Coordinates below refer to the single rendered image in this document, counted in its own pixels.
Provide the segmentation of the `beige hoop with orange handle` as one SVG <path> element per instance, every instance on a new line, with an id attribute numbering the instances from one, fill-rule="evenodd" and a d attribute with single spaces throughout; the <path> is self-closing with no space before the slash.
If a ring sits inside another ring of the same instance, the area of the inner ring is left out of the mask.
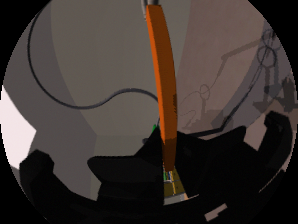
<path id="1" fill-rule="evenodd" d="M 177 149 L 177 89 L 172 43 L 160 0 L 141 0 L 142 15 L 148 23 L 156 71 L 158 108 L 160 108 L 162 164 L 165 172 L 174 171 Z"/>

